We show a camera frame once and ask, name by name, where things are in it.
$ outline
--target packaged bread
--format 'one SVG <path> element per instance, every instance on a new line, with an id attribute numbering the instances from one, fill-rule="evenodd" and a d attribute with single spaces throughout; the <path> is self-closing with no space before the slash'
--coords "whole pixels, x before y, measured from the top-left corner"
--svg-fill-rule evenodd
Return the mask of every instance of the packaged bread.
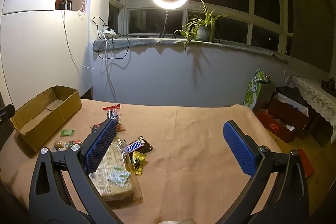
<path id="1" fill-rule="evenodd" d="M 141 198 L 141 191 L 130 162 L 124 152 L 126 142 L 116 137 L 96 172 L 89 175 L 104 201 Z"/>

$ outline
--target plant pot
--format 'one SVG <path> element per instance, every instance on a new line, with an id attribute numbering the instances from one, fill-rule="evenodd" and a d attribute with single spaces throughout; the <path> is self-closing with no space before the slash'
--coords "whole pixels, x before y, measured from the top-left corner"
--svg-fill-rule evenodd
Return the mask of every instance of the plant pot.
<path id="1" fill-rule="evenodd" d="M 196 39 L 210 41 L 210 30 L 204 25 L 200 25 L 197 29 Z"/>

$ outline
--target potted plant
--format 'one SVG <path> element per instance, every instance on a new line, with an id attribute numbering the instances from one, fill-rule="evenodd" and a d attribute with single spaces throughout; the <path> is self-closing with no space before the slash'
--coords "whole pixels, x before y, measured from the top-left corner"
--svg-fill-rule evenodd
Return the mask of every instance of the potted plant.
<path id="1" fill-rule="evenodd" d="M 186 25 L 184 25 L 184 27 L 186 27 L 186 31 L 182 31 L 182 30 L 176 30 L 180 31 L 181 34 L 187 38 L 187 44 L 190 44 L 191 39 L 195 38 L 195 39 L 199 39 L 199 40 L 203 40 L 203 41 L 213 41 L 213 36 L 214 36 L 214 31 L 215 31 L 215 22 L 218 18 L 220 18 L 223 15 L 218 15 L 218 16 L 214 16 L 213 12 L 215 10 L 213 10 L 212 12 L 209 12 L 208 7 L 205 5 L 205 3 L 203 2 L 203 0 L 200 0 L 202 2 L 202 6 L 199 6 L 202 8 L 205 18 L 201 18 L 199 16 L 196 16 L 196 18 L 190 18 L 188 20 L 188 23 Z"/>

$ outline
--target metal screw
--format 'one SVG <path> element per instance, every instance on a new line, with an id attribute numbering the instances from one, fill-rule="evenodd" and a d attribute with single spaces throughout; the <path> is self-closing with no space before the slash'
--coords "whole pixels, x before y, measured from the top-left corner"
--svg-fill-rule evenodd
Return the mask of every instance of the metal screw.
<path id="1" fill-rule="evenodd" d="M 293 156 L 297 156 L 297 155 L 299 154 L 299 152 L 296 151 L 296 150 L 292 150 L 292 151 L 291 151 L 291 154 L 292 154 Z"/>
<path id="2" fill-rule="evenodd" d="M 80 148 L 79 144 L 74 144 L 73 146 L 71 146 L 72 151 L 77 151 L 79 148 Z"/>
<path id="3" fill-rule="evenodd" d="M 267 146 L 264 146 L 264 145 L 260 146 L 259 149 L 261 150 L 261 152 L 264 152 L 264 153 L 269 151 L 269 148 Z"/>
<path id="4" fill-rule="evenodd" d="M 47 152 L 48 152 L 48 148 L 45 147 L 45 148 L 42 148 L 42 149 L 41 149 L 41 154 L 45 154 L 45 153 L 47 153 Z"/>

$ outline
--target tablecloth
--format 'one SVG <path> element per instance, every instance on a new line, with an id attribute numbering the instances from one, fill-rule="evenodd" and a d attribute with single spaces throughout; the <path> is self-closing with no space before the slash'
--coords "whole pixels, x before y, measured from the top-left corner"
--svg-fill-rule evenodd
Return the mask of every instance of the tablecloth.
<path id="1" fill-rule="evenodd" d="M 336 97 L 324 91 L 318 81 L 297 76 L 293 76 L 292 79 L 303 99 L 331 123 L 333 135 L 330 142 L 334 142 L 336 140 Z"/>
<path id="2" fill-rule="evenodd" d="M 83 107 L 64 126 L 73 137 L 84 140 L 90 127 L 102 122 L 102 107 L 111 103 L 83 100 Z M 148 164 L 138 176 L 142 204 L 114 210 L 125 224 L 158 224 L 194 218 L 197 224 L 212 224 L 228 210 L 249 180 L 223 138 L 223 124 L 234 120 L 258 145 L 280 152 L 275 141 L 251 110 L 241 105 L 226 108 L 121 105 L 122 124 L 127 131 L 118 136 L 128 143 L 144 136 L 153 145 Z M 60 131 L 46 144 L 52 148 Z M 36 155 L 14 131 L 0 151 L 3 183 L 26 207 Z M 76 207 L 85 212 L 68 174 L 65 182 Z M 269 180 L 255 208 L 262 209 L 275 176 Z"/>

